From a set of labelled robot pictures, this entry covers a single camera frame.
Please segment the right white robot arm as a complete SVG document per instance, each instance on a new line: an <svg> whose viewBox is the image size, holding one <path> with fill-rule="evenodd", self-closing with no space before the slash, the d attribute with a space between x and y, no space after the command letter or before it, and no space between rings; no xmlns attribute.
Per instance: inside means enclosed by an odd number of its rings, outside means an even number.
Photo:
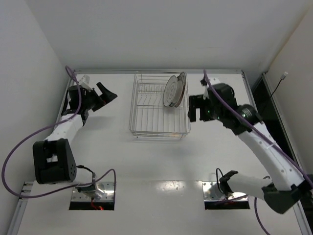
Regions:
<svg viewBox="0 0 313 235"><path fill-rule="evenodd" d="M266 169L269 178L248 177L235 170L224 174L211 188L211 198L218 200L242 192L264 200L276 213L284 214L313 188L313 177L303 173L287 155L270 140L259 113L251 105L238 105L233 89L225 84L207 87L204 94L189 96L188 117L196 121L217 120L230 129Z"/></svg>

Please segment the clear glass floral plate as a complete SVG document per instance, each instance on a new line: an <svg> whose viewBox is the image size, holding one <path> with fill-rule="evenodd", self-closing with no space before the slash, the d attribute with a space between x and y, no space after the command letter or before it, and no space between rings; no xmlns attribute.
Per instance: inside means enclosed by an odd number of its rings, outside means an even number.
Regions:
<svg viewBox="0 0 313 235"><path fill-rule="evenodd" d="M169 107L172 104L176 95L177 85L178 79L175 75L172 75L169 78L163 93L163 105L165 107Z"/></svg>

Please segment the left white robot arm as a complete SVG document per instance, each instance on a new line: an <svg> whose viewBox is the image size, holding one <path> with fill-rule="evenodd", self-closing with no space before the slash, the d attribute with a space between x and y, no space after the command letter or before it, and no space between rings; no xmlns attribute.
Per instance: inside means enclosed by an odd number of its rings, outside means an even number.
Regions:
<svg viewBox="0 0 313 235"><path fill-rule="evenodd" d="M43 141L33 144L35 177L38 184L75 184L79 193L94 199L102 195L95 183L96 174L77 165L70 147L77 132L86 124L89 112L96 112L117 98L102 83L97 94L87 82L71 86L66 92L61 112L61 124Z"/></svg>

